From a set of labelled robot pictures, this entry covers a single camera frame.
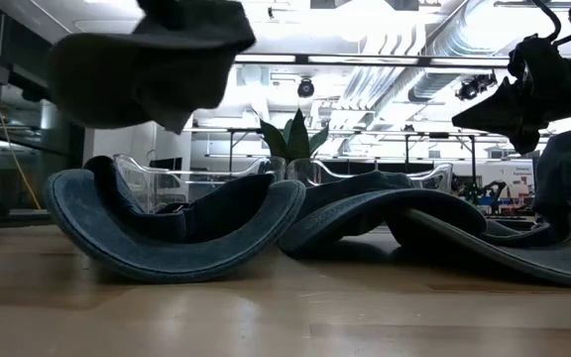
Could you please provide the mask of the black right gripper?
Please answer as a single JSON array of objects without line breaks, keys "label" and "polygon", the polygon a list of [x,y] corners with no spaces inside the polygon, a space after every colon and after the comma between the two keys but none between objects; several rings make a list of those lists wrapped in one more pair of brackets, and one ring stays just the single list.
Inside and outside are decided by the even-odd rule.
[{"label": "black right gripper", "polygon": [[509,53],[509,73],[496,92],[452,118],[454,126],[479,131],[512,131],[510,142],[517,153],[532,152],[539,141],[544,116],[560,111],[569,73],[565,58],[544,38],[524,38]]}]

